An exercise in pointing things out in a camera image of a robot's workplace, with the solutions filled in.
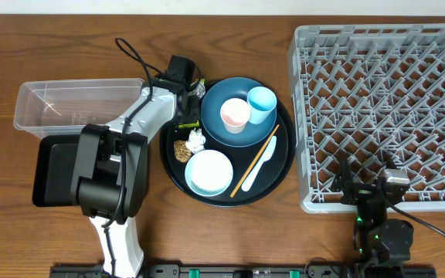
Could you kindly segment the brown cookie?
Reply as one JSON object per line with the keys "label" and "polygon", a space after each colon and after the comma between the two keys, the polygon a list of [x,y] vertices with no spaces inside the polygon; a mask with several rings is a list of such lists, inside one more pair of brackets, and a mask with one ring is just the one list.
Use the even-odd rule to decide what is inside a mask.
{"label": "brown cookie", "polygon": [[177,140],[173,144],[174,155],[177,161],[186,163],[192,156],[192,152],[186,147],[186,141]]}

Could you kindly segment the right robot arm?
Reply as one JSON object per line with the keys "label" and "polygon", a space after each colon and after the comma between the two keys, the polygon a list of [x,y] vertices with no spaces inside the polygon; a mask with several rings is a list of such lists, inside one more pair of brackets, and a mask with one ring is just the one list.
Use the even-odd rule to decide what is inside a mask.
{"label": "right robot arm", "polygon": [[410,259],[414,228],[410,222],[390,219],[387,209],[402,201],[409,177],[392,161],[372,183],[353,179],[346,157],[339,162],[331,189],[341,192],[341,203],[356,207],[353,246],[361,253],[358,262],[343,266],[340,277],[403,277],[403,262]]}

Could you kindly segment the white tissue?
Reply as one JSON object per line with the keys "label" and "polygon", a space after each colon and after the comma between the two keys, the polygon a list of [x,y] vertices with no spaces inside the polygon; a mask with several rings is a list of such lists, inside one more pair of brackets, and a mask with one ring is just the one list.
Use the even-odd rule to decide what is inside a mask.
{"label": "white tissue", "polygon": [[189,139],[185,142],[185,146],[193,153],[196,154],[200,151],[204,151],[204,144],[206,142],[205,136],[202,134],[202,129],[193,129],[189,133]]}

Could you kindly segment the light blue bowl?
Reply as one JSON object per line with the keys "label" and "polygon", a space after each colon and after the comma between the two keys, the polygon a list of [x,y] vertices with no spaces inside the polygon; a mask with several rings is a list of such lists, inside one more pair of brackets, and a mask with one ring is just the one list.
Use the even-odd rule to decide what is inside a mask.
{"label": "light blue bowl", "polygon": [[223,153],[204,150],[195,154],[185,167],[187,186],[197,195],[222,194],[233,180],[233,165]]}

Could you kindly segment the yellow foil snack wrapper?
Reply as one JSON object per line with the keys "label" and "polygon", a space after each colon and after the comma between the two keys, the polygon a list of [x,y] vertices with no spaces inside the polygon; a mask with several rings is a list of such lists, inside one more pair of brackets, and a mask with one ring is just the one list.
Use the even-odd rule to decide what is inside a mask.
{"label": "yellow foil snack wrapper", "polygon": [[181,120],[177,123],[178,129],[198,127],[201,120],[201,102],[206,94],[205,80],[197,79],[192,86],[193,90],[188,92],[187,110],[183,113]]}

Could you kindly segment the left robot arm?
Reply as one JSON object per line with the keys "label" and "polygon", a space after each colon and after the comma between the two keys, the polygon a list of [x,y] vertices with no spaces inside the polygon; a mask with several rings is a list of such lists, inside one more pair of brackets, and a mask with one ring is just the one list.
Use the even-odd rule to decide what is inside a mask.
{"label": "left robot arm", "polygon": [[166,123],[194,119],[198,86],[185,77],[156,76],[118,118],[80,132],[70,196],[96,228],[111,277],[140,273],[144,252],[135,216],[148,189],[148,145]]}

